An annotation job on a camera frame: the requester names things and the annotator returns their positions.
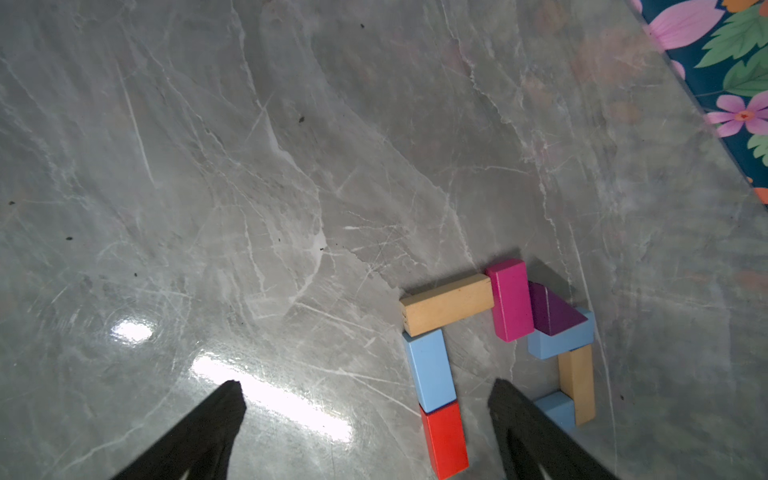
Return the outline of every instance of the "pink flower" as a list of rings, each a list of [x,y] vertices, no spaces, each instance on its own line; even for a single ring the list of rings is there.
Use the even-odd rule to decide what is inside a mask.
[[[680,78],[685,80],[685,67],[677,60],[672,61],[672,68],[680,75]]]
[[[717,106],[725,111],[714,111],[707,114],[711,124],[722,124],[717,128],[721,137],[730,137],[739,133],[742,125],[755,135],[768,135],[768,91],[761,92],[744,107],[744,100],[736,95],[721,95],[717,98]]]
[[[715,8],[717,0],[687,0],[665,9],[646,27],[646,32],[661,50],[694,43],[725,15]]]

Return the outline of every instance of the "wooden block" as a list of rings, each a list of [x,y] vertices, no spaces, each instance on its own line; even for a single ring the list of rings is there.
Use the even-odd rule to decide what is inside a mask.
[[[528,273],[522,260],[507,260],[485,269],[493,289],[493,326],[505,342],[533,333]]]
[[[576,426],[574,401],[559,390],[534,402],[552,422],[558,424],[563,430],[570,430]]]
[[[529,282],[528,286],[531,291],[533,325],[539,332],[557,335],[587,321],[586,316],[581,315],[546,286],[533,282]]]
[[[408,363],[422,409],[430,413],[456,400],[442,330],[433,330],[416,338],[403,332],[402,337],[406,341]]]
[[[594,313],[577,307],[576,310],[587,317],[587,321],[549,336],[546,333],[534,331],[528,335],[528,353],[537,359],[545,360],[561,353],[580,349],[594,341]]]
[[[452,477],[469,467],[458,402],[432,413],[425,413],[422,409],[422,424],[427,438],[429,461],[439,480]]]
[[[493,308],[491,279],[482,273],[400,300],[410,336],[421,335]]]
[[[574,400],[576,425],[595,417],[592,345],[558,355],[560,390]]]

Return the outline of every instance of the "blue block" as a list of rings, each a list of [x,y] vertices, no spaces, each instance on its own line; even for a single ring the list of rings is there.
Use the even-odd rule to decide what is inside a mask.
[[[403,332],[402,338],[406,341],[408,363],[424,413],[434,412],[456,400],[442,330],[433,330],[415,338]]]
[[[594,313],[579,307],[576,310],[587,317],[586,322],[579,323],[553,336],[534,330],[532,334],[528,335],[528,352],[537,359],[544,360],[592,343],[594,341]]]
[[[557,391],[544,398],[538,399],[534,404],[545,413],[552,422],[558,424],[563,430],[573,429],[576,426],[576,408],[571,397]]]

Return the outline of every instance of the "magenta block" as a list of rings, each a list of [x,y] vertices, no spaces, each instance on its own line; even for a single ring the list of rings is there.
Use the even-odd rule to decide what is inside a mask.
[[[493,326],[505,342],[533,333],[528,273],[522,260],[507,260],[485,269],[493,289]]]
[[[586,316],[581,315],[546,286],[529,283],[533,324],[539,332],[553,336],[587,321]]]

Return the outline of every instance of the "natural wood block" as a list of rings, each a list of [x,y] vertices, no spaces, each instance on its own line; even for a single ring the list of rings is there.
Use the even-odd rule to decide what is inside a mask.
[[[482,273],[400,300],[403,323],[410,336],[493,308],[491,279]]]
[[[558,355],[560,390],[574,400],[576,425],[592,420],[594,409],[594,373],[592,345]]]

